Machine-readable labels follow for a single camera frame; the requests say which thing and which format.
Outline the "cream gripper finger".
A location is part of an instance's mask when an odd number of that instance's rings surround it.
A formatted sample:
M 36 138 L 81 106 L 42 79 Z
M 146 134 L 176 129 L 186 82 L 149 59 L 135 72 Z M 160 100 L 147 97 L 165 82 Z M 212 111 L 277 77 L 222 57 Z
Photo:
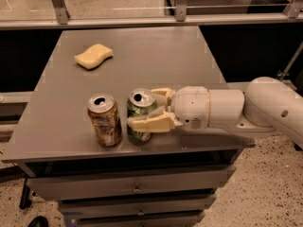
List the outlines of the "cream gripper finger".
M 151 93 L 156 99 L 158 106 L 169 106 L 175 91 L 170 88 L 156 88 L 151 89 Z
M 175 128 L 174 115 L 163 112 L 156 117 L 129 117 L 127 119 L 128 126 L 138 132 L 168 132 Z

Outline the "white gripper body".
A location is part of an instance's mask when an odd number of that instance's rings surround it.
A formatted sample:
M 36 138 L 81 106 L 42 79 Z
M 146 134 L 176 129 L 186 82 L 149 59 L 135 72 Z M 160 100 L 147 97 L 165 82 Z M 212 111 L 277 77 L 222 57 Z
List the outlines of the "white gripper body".
M 171 101 L 171 111 L 187 131 L 203 130 L 209 121 L 209 92 L 202 86 L 178 90 Z

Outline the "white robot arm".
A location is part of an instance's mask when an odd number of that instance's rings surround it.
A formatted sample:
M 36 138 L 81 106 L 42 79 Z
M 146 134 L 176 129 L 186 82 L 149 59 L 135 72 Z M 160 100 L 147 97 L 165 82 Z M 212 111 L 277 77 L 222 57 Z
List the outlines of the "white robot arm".
M 153 89 L 160 101 L 146 115 L 130 116 L 127 125 L 139 132 L 168 132 L 222 129 L 232 134 L 262 138 L 275 131 L 303 146 L 303 97 L 283 82 L 261 77 L 246 90 L 210 90 L 187 86 L 178 91 Z

